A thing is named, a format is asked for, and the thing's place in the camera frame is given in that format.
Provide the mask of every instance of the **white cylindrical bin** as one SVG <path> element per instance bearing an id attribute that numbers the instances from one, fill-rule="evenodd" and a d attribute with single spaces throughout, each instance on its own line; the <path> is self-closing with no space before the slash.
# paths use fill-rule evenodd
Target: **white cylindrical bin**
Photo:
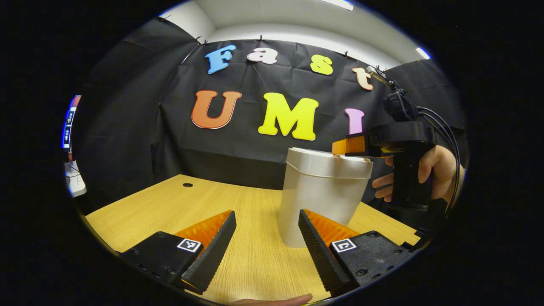
<path id="1" fill-rule="evenodd" d="M 371 172 L 372 162 L 368 158 L 289 149 L 277 218 L 283 242 L 292 248 L 306 247 L 298 226 L 301 209 L 348 225 Z"/>

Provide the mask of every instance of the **black backdrop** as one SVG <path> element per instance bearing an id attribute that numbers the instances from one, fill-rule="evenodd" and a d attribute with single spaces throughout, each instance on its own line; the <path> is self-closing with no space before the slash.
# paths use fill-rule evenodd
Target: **black backdrop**
<path id="1" fill-rule="evenodd" d="M 526 29 L 535 28 L 530 23 L 539 20 L 539 11 L 463 1 L 366 3 L 419 39 L 452 76 L 469 110 L 471 171 L 458 213 L 435 240 L 394 275 L 344 302 L 534 304 L 539 259 L 532 256 L 537 241 L 528 241 L 527 233 L 538 223 L 533 204 L 541 200 L 535 197 L 541 188 L 530 172 L 538 162 L 518 157 L 541 147 L 525 132 L 537 130 L 531 123 L 539 122 L 534 111 L 540 101 L 532 88 L 512 84 L 535 73 L 527 61 L 536 58 L 534 40 L 525 38 L 534 34 Z M 15 97 L 7 103 L 13 132 L 5 147 L 6 160 L 16 167 L 8 167 L 4 208 L 4 297 L 190 304 L 192 295 L 181 299 L 124 266 L 96 240 L 70 200 L 58 145 L 67 101 L 91 68 L 122 37 L 177 1 L 8 4 L 18 6 L 7 10 L 8 97 Z"/>
<path id="2" fill-rule="evenodd" d="M 231 44 L 236 49 L 228 67 L 208 74 L 205 55 Z M 258 47 L 278 51 L 277 62 L 249 61 L 247 55 Z M 332 60 L 331 75 L 311 70 L 314 54 Z M 388 87 L 372 77 L 373 90 L 361 88 L 352 72 L 356 67 L 368 64 L 294 42 L 234 40 L 200 45 L 168 20 L 151 20 L 96 65 L 80 92 L 73 156 L 92 206 L 105 206 L 180 173 L 282 189 L 287 150 L 330 151 L 333 142 L 349 133 L 346 108 L 364 111 L 363 128 L 393 122 L 381 102 Z M 466 117 L 459 93 L 445 74 L 432 61 L 421 60 L 389 69 L 386 75 L 397 80 L 408 97 L 437 111 L 458 131 L 466 167 Z M 200 90 L 218 93 L 208 109 L 211 118 L 221 113 L 223 92 L 242 94 L 226 126 L 211 130 L 193 124 L 190 116 Z M 319 102 L 314 141 L 257 131 L 267 110 L 263 95 L 268 92 L 283 94 L 291 109 L 305 97 Z M 377 165 L 372 178 L 391 171 L 383 160 L 373 160 Z M 363 201 L 382 207 L 374 192 L 369 186 Z"/>

